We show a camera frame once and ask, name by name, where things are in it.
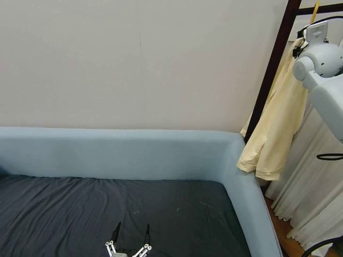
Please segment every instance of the black cable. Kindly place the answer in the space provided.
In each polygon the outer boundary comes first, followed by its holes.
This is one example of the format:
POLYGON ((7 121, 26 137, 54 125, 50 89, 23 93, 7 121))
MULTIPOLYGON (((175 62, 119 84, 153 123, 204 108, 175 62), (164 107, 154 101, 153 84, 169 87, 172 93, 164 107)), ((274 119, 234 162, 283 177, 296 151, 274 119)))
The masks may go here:
POLYGON ((320 22, 322 22, 322 21, 332 20, 332 19, 343 19, 343 16, 331 16, 331 17, 328 17, 328 18, 324 18, 324 19, 321 19, 321 20, 317 20, 317 21, 313 22, 312 24, 306 25, 303 29, 301 29, 300 31, 298 31, 298 36, 297 36, 297 38, 299 39, 299 38, 301 38, 301 37, 304 36, 304 30, 307 29, 308 26, 311 26, 311 25, 320 23, 320 22))
POLYGON ((323 161, 339 161, 339 160, 343 160, 343 154, 340 154, 340 153, 318 154, 317 159, 323 160, 323 161))
POLYGON ((311 254, 314 250, 316 250, 316 249, 322 247, 323 245, 327 245, 327 244, 335 243, 335 242, 340 242, 340 241, 343 241, 343 236, 335 237, 335 238, 330 238, 330 239, 321 241, 320 243, 315 244, 314 246, 308 248, 308 249, 302 254, 301 257, 308 257, 308 256, 310 256, 310 254, 311 254))

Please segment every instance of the bed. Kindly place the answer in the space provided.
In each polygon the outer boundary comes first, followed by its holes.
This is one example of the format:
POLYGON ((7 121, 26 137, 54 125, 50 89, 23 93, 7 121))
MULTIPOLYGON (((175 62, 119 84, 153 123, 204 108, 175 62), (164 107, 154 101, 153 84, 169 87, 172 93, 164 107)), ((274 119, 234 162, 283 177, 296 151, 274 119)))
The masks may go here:
POLYGON ((282 256, 237 133, 0 128, 2 256, 282 256))

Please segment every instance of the pale yellow garment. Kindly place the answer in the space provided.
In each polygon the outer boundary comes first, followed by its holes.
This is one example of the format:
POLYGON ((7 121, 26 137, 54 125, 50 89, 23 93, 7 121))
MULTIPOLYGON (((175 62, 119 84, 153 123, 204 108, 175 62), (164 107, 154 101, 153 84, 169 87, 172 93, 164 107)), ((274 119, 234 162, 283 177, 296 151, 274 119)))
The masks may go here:
POLYGON ((292 56, 294 47, 301 43, 296 40, 286 53, 261 118, 237 163, 239 169, 256 170, 256 177, 265 180, 279 179, 303 118, 308 92, 293 76, 292 56))

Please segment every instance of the white curtain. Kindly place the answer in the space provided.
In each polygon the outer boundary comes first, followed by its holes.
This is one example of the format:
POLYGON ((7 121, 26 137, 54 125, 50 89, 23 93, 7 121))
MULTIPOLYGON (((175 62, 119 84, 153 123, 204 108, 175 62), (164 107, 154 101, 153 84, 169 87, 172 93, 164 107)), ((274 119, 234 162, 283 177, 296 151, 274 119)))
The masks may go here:
POLYGON ((272 182, 266 192, 274 200, 275 214, 290 220, 293 229, 287 236, 299 241, 305 250, 343 235, 343 160, 316 159, 322 153, 343 153, 343 144, 309 108, 280 180, 272 182))

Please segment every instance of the white wall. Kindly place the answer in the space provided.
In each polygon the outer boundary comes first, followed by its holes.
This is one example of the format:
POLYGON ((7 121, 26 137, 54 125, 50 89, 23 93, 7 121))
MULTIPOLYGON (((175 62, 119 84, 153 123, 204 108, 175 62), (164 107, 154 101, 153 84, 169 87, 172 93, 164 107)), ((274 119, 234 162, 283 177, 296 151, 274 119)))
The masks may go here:
POLYGON ((0 125, 239 131, 286 0, 0 0, 0 125))

